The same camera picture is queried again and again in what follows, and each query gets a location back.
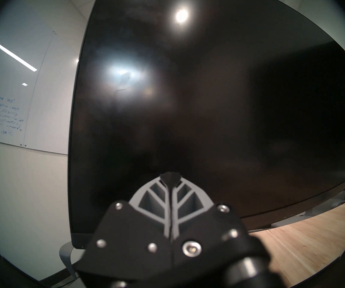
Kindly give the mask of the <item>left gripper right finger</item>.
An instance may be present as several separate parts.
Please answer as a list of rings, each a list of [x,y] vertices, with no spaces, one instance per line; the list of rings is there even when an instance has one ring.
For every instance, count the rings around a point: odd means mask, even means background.
[[[214,203],[201,188],[171,172],[171,266],[210,265],[226,256],[266,264],[266,248],[251,237],[227,203]]]

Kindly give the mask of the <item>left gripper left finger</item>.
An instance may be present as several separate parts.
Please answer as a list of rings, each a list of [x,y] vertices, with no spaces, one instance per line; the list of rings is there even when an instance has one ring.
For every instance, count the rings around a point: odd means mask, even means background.
[[[83,212],[88,240],[81,272],[164,272],[172,268],[170,192],[156,173],[109,179]]]

